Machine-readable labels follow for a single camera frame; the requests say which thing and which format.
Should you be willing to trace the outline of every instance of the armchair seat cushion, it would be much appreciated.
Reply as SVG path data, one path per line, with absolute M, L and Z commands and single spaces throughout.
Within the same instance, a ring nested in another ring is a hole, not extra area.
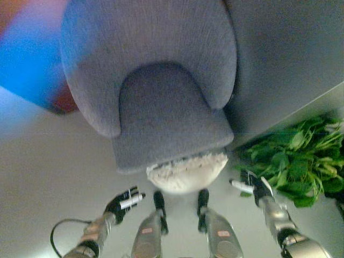
M 121 86 L 119 115 L 121 134 L 112 142 L 120 173 L 137 173 L 233 140 L 223 110 L 212 110 L 191 74 L 174 63 L 132 72 Z

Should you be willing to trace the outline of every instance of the white marker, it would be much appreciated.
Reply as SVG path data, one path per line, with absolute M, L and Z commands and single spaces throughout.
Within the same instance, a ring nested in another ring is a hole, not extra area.
M 121 210 L 131 207 L 134 204 L 142 201 L 146 197 L 145 193 L 140 193 L 139 195 L 136 195 L 134 197 L 129 198 L 128 200 L 122 200 L 119 202 Z
M 246 185 L 244 182 L 239 182 L 233 179 L 230 179 L 230 184 L 243 192 L 246 192 L 248 194 L 253 194 L 254 187 L 251 185 Z

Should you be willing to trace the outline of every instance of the white floor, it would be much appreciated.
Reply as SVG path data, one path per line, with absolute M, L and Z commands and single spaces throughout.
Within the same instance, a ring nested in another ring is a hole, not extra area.
M 25 105 L 34 114 L 28 121 L 13 127 L 25 112 L 12 112 L 0 126 L 0 257 L 55 257 L 49 234 L 57 221 L 95 219 L 116 194 L 137 184 L 147 197 L 112 230 L 103 253 L 103 258 L 128 257 L 140 222 L 154 209 L 153 185 L 144 173 L 117 174 L 110 140 L 97 135 L 80 113 L 59 117 Z M 279 247 L 253 198 L 240 198 L 228 184 L 238 176 L 231 169 L 235 162 L 231 157 L 209 187 L 209 206 L 233 225 L 245 258 L 278 258 Z M 197 193 L 165 195 L 170 233 L 162 239 L 164 257 L 209 257 L 206 236 L 197 231 L 196 198 Z M 288 203 L 288 209 L 302 232 L 334 258 L 344 257 L 344 224 L 332 200 L 298 210 Z M 56 230 L 61 253 L 75 246 L 82 229 L 65 224 Z

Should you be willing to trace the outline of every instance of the gray wall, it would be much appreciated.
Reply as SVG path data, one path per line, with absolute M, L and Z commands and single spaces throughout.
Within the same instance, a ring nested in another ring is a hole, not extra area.
M 343 1 L 227 3 L 239 58 L 227 109 L 236 147 L 343 81 L 344 9 Z M 340 105 L 343 99 L 322 111 Z

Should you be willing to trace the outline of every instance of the red label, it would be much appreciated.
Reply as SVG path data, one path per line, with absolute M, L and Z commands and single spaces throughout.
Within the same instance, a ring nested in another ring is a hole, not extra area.
M 152 233 L 153 229 L 151 227 L 142 229 L 142 234 Z
M 231 234 L 227 230 L 218 231 L 217 235 L 221 238 L 230 237 Z

